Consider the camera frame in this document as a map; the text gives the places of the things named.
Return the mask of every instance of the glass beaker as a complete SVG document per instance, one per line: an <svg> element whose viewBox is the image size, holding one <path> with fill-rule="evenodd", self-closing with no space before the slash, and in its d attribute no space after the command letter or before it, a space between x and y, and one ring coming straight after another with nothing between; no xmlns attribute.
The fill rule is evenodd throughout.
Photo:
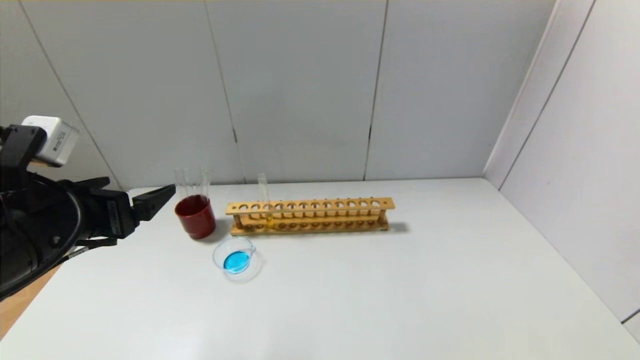
<svg viewBox="0 0 640 360"><path fill-rule="evenodd" d="M245 280L251 278L258 266L255 259L255 246L241 236L231 236L224 239L213 250L213 262L231 280Z"/></svg>

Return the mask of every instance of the red liquid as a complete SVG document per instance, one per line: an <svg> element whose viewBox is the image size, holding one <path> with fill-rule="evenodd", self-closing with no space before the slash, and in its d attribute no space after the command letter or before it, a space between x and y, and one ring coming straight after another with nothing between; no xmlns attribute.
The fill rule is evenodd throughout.
<svg viewBox="0 0 640 360"><path fill-rule="evenodd" d="M192 195L182 199L175 206L175 214L192 239L202 239L216 229L216 219L207 197Z"/></svg>

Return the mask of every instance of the blue liquid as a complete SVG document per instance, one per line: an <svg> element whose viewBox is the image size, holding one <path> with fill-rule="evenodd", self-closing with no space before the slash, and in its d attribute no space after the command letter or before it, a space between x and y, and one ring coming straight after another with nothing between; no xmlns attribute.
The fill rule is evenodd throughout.
<svg viewBox="0 0 640 360"><path fill-rule="evenodd" d="M238 274L249 267L250 258L249 254L244 251L232 252L225 259L223 266L225 267L225 270L231 274Z"/></svg>

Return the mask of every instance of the white camera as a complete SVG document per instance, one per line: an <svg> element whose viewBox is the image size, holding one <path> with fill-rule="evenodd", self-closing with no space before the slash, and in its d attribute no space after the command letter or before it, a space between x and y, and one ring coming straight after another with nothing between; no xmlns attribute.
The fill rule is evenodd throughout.
<svg viewBox="0 0 640 360"><path fill-rule="evenodd" d="M38 126L47 132L47 141L35 158L54 167L61 167L67 163L71 150L80 137L77 129L59 117L30 116L22 121L22 125Z"/></svg>

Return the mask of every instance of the white wall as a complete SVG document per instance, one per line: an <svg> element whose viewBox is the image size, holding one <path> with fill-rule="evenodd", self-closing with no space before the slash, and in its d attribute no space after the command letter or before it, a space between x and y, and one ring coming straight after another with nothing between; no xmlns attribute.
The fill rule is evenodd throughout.
<svg viewBox="0 0 640 360"><path fill-rule="evenodd" d="M204 2L24 7L124 188L172 183L176 166L244 181Z"/></svg>
<svg viewBox="0 0 640 360"><path fill-rule="evenodd" d="M623 319L640 307L640 2L597 1L502 193Z"/></svg>
<svg viewBox="0 0 640 360"><path fill-rule="evenodd" d="M29 115L64 119L78 128L80 139L62 168L29 166L51 179L79 181L109 176L109 167L84 128L17 1L0 1L0 124L20 124Z"/></svg>
<svg viewBox="0 0 640 360"><path fill-rule="evenodd" d="M362 180L384 1L210 1L247 181Z"/></svg>
<svg viewBox="0 0 640 360"><path fill-rule="evenodd" d="M216 183L479 176L553 0L23 4L68 99L3 81L11 102L75 106L128 189L178 165Z"/></svg>
<svg viewBox="0 0 640 360"><path fill-rule="evenodd" d="M540 116L594 0L557 0L536 56L502 128L484 175L499 189Z"/></svg>
<svg viewBox="0 0 640 360"><path fill-rule="evenodd" d="M553 6L390 1L367 179L482 175Z"/></svg>

